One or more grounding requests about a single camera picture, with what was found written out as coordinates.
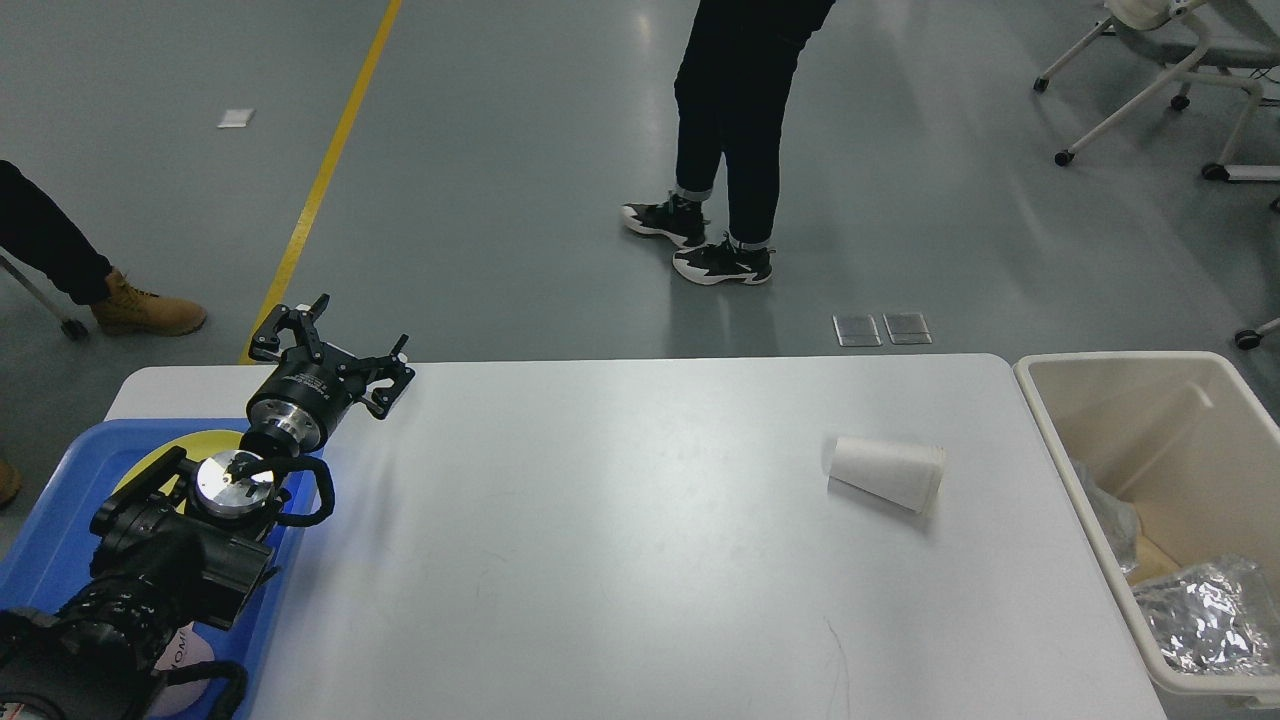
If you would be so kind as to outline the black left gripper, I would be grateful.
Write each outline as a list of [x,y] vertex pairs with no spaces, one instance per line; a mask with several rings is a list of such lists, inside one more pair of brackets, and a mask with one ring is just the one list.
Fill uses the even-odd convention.
[[329,301],[330,295],[321,293],[312,304],[276,305],[251,333],[247,359],[279,366],[250,398],[246,451],[316,451],[352,405],[385,420],[415,378],[404,355],[408,334],[380,356],[326,357],[315,322]]

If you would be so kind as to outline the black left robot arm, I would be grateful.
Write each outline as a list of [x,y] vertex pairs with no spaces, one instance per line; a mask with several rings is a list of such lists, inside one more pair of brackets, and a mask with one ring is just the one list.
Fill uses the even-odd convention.
[[250,675],[233,660],[164,667],[180,629],[230,630],[276,574],[269,536],[335,510],[320,450],[362,404],[384,419],[413,379],[401,336],[380,356],[323,341],[329,297],[271,310],[248,356],[274,370],[246,406],[234,448],[195,460],[175,446],[146,462],[95,512],[90,582],[58,611],[3,612],[3,705],[29,719],[145,719],[164,691],[224,680],[207,711],[232,719]]

